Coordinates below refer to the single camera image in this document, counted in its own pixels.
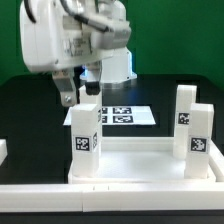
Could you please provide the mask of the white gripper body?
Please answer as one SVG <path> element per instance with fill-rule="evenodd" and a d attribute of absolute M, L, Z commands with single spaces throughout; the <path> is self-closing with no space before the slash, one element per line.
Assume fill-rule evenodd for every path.
<path fill-rule="evenodd" d="M 113 56 L 131 28 L 125 19 L 98 11 L 98 0 L 22 0 L 23 61 L 31 72 L 54 72 Z"/>

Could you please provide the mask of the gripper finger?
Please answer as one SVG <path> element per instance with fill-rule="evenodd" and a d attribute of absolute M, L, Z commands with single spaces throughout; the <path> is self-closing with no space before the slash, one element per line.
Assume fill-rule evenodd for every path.
<path fill-rule="evenodd" d="M 87 64 L 85 72 L 87 74 L 85 83 L 86 93 L 98 94 L 100 92 L 101 62 Z"/>
<path fill-rule="evenodd" d="M 64 69 L 52 73 L 53 81 L 60 93 L 61 104 L 72 107 L 77 103 L 76 87 L 74 83 L 74 70 Z"/>

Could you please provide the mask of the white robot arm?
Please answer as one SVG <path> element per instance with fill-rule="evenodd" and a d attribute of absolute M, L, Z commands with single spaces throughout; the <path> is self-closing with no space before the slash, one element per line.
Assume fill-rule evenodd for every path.
<path fill-rule="evenodd" d="M 65 107 L 77 103 L 77 67 L 85 69 L 88 95 L 134 77 L 130 36 L 119 0 L 22 0 L 20 5 L 24 63 L 31 72 L 52 74 Z"/>

